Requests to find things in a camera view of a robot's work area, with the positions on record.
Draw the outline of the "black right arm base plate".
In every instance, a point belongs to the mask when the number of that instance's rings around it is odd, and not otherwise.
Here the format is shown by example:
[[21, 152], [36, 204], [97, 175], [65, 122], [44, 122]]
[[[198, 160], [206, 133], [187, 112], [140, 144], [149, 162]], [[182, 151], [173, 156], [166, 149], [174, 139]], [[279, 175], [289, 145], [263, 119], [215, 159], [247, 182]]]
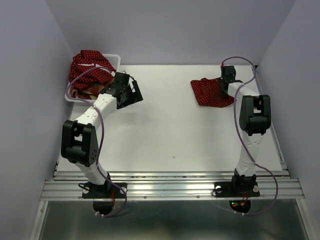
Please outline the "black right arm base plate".
[[217, 198], [242, 198], [249, 193], [249, 197], [259, 197], [258, 183], [254, 185], [238, 185], [236, 186], [231, 181], [218, 181], [214, 183], [215, 196]]

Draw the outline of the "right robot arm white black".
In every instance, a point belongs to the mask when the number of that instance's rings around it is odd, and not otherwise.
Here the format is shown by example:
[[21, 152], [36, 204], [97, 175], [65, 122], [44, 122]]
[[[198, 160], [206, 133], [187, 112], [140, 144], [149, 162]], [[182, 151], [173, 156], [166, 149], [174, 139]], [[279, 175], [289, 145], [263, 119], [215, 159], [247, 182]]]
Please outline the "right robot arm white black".
[[258, 197], [256, 158], [262, 138], [271, 126], [271, 99], [236, 80], [234, 66], [222, 65], [220, 69], [220, 93], [224, 97], [233, 97], [240, 104], [239, 114], [234, 104], [233, 116], [241, 150], [231, 181], [215, 183], [215, 194], [218, 198]]

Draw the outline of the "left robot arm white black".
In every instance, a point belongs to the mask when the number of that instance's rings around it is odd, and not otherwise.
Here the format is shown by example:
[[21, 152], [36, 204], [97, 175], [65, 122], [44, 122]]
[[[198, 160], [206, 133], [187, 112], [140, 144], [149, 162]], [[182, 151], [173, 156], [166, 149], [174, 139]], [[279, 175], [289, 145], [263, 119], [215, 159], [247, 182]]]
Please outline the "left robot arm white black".
[[97, 130], [104, 129], [104, 120], [116, 110], [141, 102], [143, 96], [137, 81], [129, 74], [115, 72], [113, 82], [105, 87], [89, 108], [75, 120], [62, 125], [61, 156], [76, 165], [87, 178], [79, 184], [84, 199], [111, 197], [115, 186], [99, 163], [103, 139]]

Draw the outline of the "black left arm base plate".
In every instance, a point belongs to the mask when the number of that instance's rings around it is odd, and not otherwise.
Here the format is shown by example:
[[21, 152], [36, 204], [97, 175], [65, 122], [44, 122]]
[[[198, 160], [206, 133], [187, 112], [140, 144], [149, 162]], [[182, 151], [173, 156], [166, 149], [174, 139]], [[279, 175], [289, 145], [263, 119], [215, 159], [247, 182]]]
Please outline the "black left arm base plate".
[[127, 189], [127, 184], [121, 182], [118, 186], [108, 183], [107, 181], [103, 185], [96, 185], [90, 182], [79, 183], [78, 186], [82, 189], [83, 199], [124, 199], [124, 190]]

